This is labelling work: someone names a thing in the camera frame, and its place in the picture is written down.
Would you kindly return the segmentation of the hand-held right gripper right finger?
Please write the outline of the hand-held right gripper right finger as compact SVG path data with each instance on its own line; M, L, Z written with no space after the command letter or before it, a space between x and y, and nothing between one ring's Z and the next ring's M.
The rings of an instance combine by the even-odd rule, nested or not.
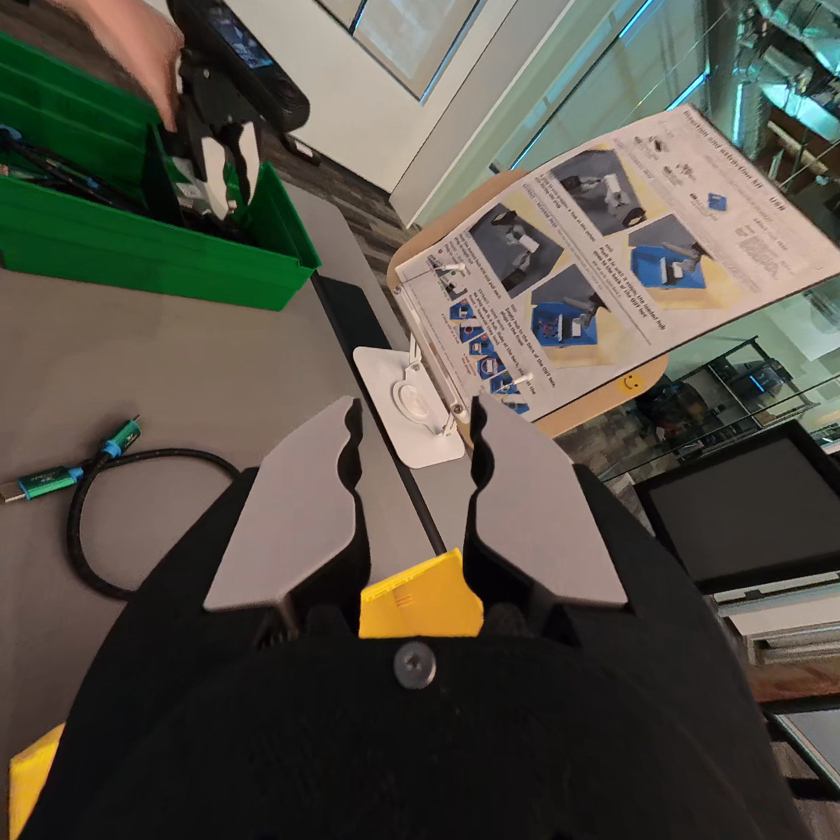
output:
M574 463L495 397L474 398L464 573L485 607L511 602L628 603Z

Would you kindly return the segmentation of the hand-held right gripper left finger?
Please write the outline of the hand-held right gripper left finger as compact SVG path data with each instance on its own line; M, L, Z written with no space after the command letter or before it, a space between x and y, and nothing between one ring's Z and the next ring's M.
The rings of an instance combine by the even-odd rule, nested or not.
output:
M343 396L289 433L259 465L206 594L209 612L268 606L360 610L361 401Z

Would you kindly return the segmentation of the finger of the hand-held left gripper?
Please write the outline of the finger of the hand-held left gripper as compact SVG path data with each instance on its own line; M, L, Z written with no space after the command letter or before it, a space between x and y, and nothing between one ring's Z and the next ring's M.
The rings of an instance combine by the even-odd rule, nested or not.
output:
M206 200L213 213L218 218L226 218L229 207L227 184L224 178L227 162L225 148L210 136L202 138L201 148L204 176L200 176L199 181L204 186Z
M247 206L254 198L259 178L260 158L256 126L253 123L232 123L228 126L228 138L239 191Z

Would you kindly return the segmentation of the green plastic bin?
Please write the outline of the green plastic bin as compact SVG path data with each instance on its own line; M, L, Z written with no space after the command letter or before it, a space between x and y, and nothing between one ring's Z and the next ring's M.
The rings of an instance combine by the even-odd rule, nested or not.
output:
M6 33L1 61L2 124L145 204L149 102ZM18 272L279 311L322 267L269 163L234 215L245 242L3 177L1 195L2 264Z

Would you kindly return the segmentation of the yellow plastic bin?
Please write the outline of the yellow plastic bin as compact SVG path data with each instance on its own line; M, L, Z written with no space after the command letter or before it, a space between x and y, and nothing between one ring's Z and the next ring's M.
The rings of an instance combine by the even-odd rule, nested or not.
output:
M359 638L475 637L483 619L484 607L468 589L461 553L453 549L365 588ZM60 723L10 760L8 838L23 832L64 728Z

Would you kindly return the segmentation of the person's left forearm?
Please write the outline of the person's left forearm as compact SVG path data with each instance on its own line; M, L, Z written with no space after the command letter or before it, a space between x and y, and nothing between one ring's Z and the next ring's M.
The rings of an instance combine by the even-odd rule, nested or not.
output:
M53 1L84 23L97 42L135 79L156 107L164 128L177 130L180 29L143 1Z

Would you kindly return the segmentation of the black bin divider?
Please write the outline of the black bin divider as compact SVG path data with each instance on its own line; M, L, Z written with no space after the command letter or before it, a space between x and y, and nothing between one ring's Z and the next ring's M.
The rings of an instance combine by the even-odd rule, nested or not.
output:
M141 188L150 217L177 228L185 227L185 219L175 187L167 169L167 155L158 126L145 128Z

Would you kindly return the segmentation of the white stand base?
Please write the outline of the white stand base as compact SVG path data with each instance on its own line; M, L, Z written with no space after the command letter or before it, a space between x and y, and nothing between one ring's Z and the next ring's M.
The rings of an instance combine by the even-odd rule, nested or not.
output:
M422 351L360 346L353 362L399 460L410 469L456 461L466 454L456 417L427 373Z

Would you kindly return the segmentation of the black flat pad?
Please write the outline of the black flat pad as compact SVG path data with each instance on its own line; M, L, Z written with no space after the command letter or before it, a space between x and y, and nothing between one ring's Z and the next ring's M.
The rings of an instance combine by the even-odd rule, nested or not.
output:
M348 362L359 347L392 348L362 288L318 272L311 283Z

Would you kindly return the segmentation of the black monitor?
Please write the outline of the black monitor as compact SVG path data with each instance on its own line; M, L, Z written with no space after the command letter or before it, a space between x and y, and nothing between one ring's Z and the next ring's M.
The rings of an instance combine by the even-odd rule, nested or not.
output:
M796 421L635 486L701 593L838 572L839 468Z

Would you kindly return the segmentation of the black metal rack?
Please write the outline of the black metal rack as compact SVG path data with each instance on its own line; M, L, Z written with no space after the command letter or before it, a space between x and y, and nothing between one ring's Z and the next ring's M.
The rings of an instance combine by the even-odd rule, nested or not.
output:
M703 362L681 368L676 363L673 354L667 376L689 422L686 434L704 445L800 421L824 408L832 411L838 400L837 374L795 375L758 337Z

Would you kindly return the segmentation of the printed instruction sheet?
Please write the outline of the printed instruction sheet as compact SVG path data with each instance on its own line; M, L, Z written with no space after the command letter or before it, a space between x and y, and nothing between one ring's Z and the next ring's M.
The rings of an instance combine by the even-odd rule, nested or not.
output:
M489 193L395 266L448 408L531 422L838 276L838 246L693 106Z

